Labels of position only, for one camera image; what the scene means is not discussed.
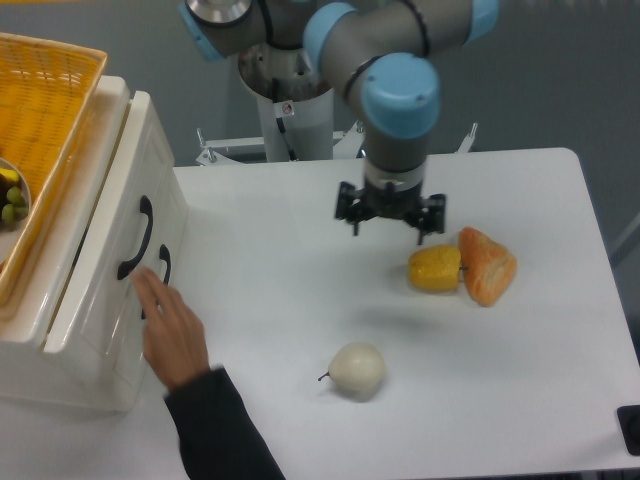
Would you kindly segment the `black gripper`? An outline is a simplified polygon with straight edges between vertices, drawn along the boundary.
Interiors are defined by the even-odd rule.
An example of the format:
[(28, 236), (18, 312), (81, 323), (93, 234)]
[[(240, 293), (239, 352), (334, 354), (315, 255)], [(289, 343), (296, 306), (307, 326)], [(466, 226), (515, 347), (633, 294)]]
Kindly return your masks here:
[(382, 188), (368, 180), (364, 187), (342, 181), (338, 187), (334, 218), (352, 227), (354, 236), (359, 235), (360, 224), (381, 217), (405, 221), (418, 231), (417, 244), (431, 234), (443, 234), (446, 226), (446, 195), (434, 194), (423, 198), (423, 183), (401, 190), (392, 182)]

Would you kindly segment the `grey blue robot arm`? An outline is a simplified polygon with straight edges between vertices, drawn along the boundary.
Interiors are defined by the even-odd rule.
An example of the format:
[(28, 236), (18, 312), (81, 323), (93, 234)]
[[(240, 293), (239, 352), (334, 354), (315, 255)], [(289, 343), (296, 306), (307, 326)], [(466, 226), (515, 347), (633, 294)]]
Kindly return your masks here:
[(353, 227), (401, 220), (420, 236), (445, 229), (446, 198), (421, 194), (429, 134), (440, 114), (430, 56), (489, 33), (495, 1), (183, 1), (181, 18), (210, 62), (235, 57), (254, 94), (269, 160), (327, 158), (331, 100), (364, 129), (364, 184), (342, 183), (335, 216)]

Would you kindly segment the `person's bare hand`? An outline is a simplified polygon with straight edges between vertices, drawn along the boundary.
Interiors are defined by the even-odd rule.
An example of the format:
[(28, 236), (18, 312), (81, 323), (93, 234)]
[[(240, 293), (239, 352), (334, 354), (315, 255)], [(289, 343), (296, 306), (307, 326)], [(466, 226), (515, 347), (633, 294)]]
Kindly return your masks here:
[(146, 317), (143, 354), (169, 392), (209, 370), (204, 327), (180, 292), (163, 283), (149, 268), (130, 274)]

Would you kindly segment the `dark sleeved forearm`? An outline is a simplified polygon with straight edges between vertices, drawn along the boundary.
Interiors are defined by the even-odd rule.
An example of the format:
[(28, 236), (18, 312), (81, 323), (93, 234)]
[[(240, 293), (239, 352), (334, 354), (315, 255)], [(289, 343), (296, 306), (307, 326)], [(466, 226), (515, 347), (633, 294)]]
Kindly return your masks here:
[(279, 465), (220, 367), (165, 397), (190, 479), (282, 479)]

